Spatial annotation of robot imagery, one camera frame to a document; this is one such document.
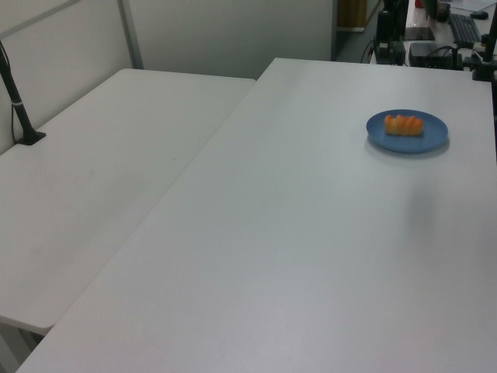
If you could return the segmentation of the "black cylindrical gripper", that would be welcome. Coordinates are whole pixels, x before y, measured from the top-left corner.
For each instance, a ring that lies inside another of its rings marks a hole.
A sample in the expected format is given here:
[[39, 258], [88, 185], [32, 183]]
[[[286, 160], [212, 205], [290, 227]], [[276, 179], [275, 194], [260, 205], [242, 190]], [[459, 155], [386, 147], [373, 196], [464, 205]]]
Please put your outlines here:
[[402, 0], [383, 0], [383, 11], [377, 14], [377, 39], [389, 40], [391, 35], [392, 24], [392, 38], [400, 38], [399, 26], [399, 9], [402, 6]]

